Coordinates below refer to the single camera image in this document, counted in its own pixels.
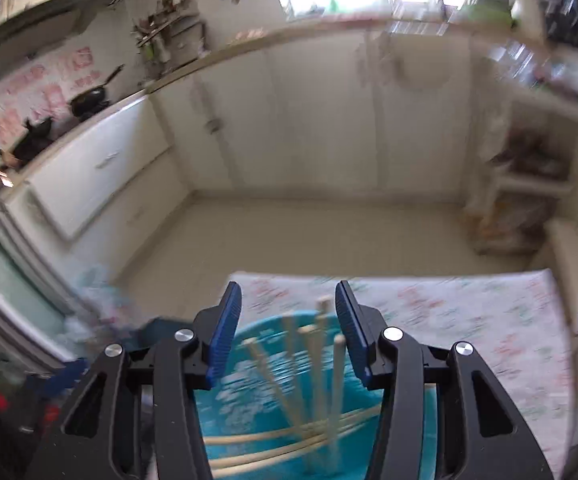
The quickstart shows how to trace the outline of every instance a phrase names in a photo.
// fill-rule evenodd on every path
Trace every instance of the range hood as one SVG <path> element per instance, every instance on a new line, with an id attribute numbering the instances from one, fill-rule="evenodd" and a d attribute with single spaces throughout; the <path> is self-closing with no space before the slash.
<path id="1" fill-rule="evenodd" d="M 96 14 L 118 0 L 50 0 L 0 25 L 0 78 L 81 34 Z"/>

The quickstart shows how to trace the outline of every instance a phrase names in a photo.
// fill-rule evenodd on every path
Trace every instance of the kitchen counter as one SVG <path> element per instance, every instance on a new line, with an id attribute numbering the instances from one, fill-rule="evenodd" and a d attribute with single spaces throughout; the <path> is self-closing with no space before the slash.
<path id="1" fill-rule="evenodd" d="M 115 104 L 110 105 L 108 108 L 105 108 L 100 113 L 97 113 L 90 119 L 87 119 L 83 123 L 80 123 L 78 126 L 73 128 L 70 132 L 61 136 L 58 140 L 56 140 L 51 146 L 49 146 L 46 150 L 43 150 L 38 156 L 34 158 L 29 164 L 27 164 L 19 173 L 9 173 L 8 176 L 13 183 L 13 187 L 3 187 L 0 189 L 0 200 L 7 200 L 11 198 L 18 190 L 21 188 L 20 184 L 22 184 L 26 179 L 29 178 L 38 168 L 41 167 L 47 160 L 54 157 L 60 150 L 62 150 L 67 144 L 69 144 L 72 140 L 76 139 L 79 135 L 89 130 L 92 126 L 95 126 L 100 121 L 104 120 L 107 117 L 123 110 L 127 107 L 133 106 L 138 101 L 147 98 L 147 92 L 144 90 L 140 90 L 135 94 L 131 94 L 128 97 L 118 101 Z"/>
<path id="2" fill-rule="evenodd" d="M 116 104 L 109 106 L 99 114 L 96 114 L 89 120 L 79 124 L 73 130 L 60 137 L 60 139 L 54 142 L 50 147 L 48 147 L 33 161 L 31 161 L 31 163 L 29 163 L 27 167 L 25 167 L 24 170 L 22 170 L 20 173 L 13 174 L 12 182 L 14 186 L 12 188 L 5 187 L 4 189 L 0 190 L 0 198 L 5 200 L 13 193 L 15 193 L 21 182 L 24 182 L 24 180 L 28 178 L 34 171 L 36 171 L 38 167 L 40 167 L 43 163 L 58 153 L 64 146 L 79 136 L 79 134 L 85 132 L 99 121 L 102 121 L 110 115 L 122 110 L 123 108 L 130 106 L 137 100 L 146 98 L 148 94 L 156 92 L 157 90 L 160 90 L 161 88 L 189 74 L 198 72 L 203 68 L 213 66 L 228 59 L 241 56 L 248 52 L 260 50 L 262 48 L 268 48 L 278 44 L 307 38 L 316 38 L 326 34 L 343 32 L 346 30 L 389 30 L 390 27 L 395 25 L 406 25 L 407 23 L 409 23 L 411 27 L 415 28 L 415 30 L 412 31 L 414 34 L 419 34 L 421 32 L 424 33 L 424 29 L 429 26 L 432 27 L 432 30 L 438 29 L 440 27 L 442 29 L 442 33 L 445 31 L 458 32 L 471 36 L 481 36 L 490 41 L 497 42 L 516 40 L 526 44 L 528 47 L 530 47 L 531 50 L 534 51 L 534 53 L 543 57 L 551 57 L 556 52 L 549 45 L 529 40 L 528 38 L 525 38 L 515 32 L 501 30 L 499 27 L 492 27 L 477 23 L 445 23 L 439 20 L 427 20 L 425 22 L 420 22 L 419 20 L 394 18 L 391 15 L 384 14 L 374 14 L 369 16 L 331 16 L 315 18 L 312 20 L 300 20 L 299 22 L 288 25 L 285 28 L 271 30 L 268 32 L 261 32 L 255 37 L 234 41 L 233 43 L 219 50 L 211 52 L 207 56 L 189 63 L 188 65 L 185 65 L 162 77 L 158 81 L 153 82 L 146 89 L 136 92 L 135 94 L 124 98 Z"/>
<path id="3" fill-rule="evenodd" d="M 387 27 L 397 25 L 399 23 L 409 23 L 416 30 L 413 34 L 424 33 L 418 27 L 425 25 L 431 27 L 442 27 L 442 33 L 445 31 L 467 34 L 470 36 L 479 36 L 493 42 L 505 44 L 509 40 L 515 40 L 519 43 L 527 45 L 535 54 L 540 57 L 548 58 L 555 54 L 555 50 L 548 44 L 531 40 L 514 31 L 504 30 L 495 25 L 487 25 L 483 23 L 447 23 L 441 20 L 410 20 L 405 18 L 395 18 L 390 14 L 349 14 L 342 16 L 326 16 L 315 19 L 305 19 L 288 25 L 284 28 L 278 28 L 267 32 L 261 32 L 252 38 L 234 41 L 227 46 L 211 52 L 207 56 L 198 59 L 188 65 L 185 65 L 172 73 L 165 75 L 159 80 L 152 83 L 147 92 L 155 92 L 162 87 L 173 83 L 174 81 L 183 78 L 193 72 L 197 72 L 203 68 L 220 63 L 227 59 L 236 56 L 241 56 L 247 52 L 252 52 L 262 48 L 268 48 L 277 44 L 288 43 L 290 41 L 303 40 L 307 38 L 315 38 L 324 34 L 331 34 L 335 32 L 342 32 L 345 30 L 384 30 Z"/>

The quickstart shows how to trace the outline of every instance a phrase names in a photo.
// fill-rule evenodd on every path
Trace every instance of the metal screw cap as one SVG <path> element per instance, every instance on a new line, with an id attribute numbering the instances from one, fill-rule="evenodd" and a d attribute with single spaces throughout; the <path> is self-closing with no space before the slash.
<path id="1" fill-rule="evenodd" d="M 455 346 L 455 351 L 460 355 L 471 355 L 473 354 L 473 346 L 471 343 L 467 343 L 466 341 L 460 341 Z"/>
<path id="2" fill-rule="evenodd" d="M 118 343 L 113 343 L 104 349 L 104 353 L 107 357 L 118 357 L 122 353 L 122 346 Z"/>
<path id="3" fill-rule="evenodd" d="M 382 335 L 389 341 L 400 341 L 404 333 L 399 328 L 387 326 L 382 332 Z"/>
<path id="4" fill-rule="evenodd" d="M 176 332 L 176 341 L 186 343 L 195 337 L 195 333 L 190 328 L 181 328 Z"/>

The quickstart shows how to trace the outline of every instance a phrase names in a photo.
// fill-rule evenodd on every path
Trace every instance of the wok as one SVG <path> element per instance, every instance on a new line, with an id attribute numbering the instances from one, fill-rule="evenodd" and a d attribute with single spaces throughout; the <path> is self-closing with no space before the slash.
<path id="1" fill-rule="evenodd" d="M 115 76 L 117 76 L 122 71 L 123 68 L 124 65 L 120 65 L 113 72 L 111 72 L 111 75 L 106 78 L 104 83 L 99 86 L 90 88 L 89 90 L 82 92 L 82 94 L 76 95 L 69 102 L 71 113 L 76 117 L 80 117 L 104 101 L 106 99 L 106 85 L 108 85 L 115 78 Z"/>

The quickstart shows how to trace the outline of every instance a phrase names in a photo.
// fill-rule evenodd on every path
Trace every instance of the tiled floor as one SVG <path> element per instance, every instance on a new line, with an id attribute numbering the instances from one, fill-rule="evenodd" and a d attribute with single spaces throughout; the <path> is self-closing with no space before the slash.
<path id="1" fill-rule="evenodd" d="M 440 276 L 523 270 L 479 256 L 455 205 L 201 199 L 119 285 L 147 316 L 193 317 L 236 270 L 321 276 Z"/>

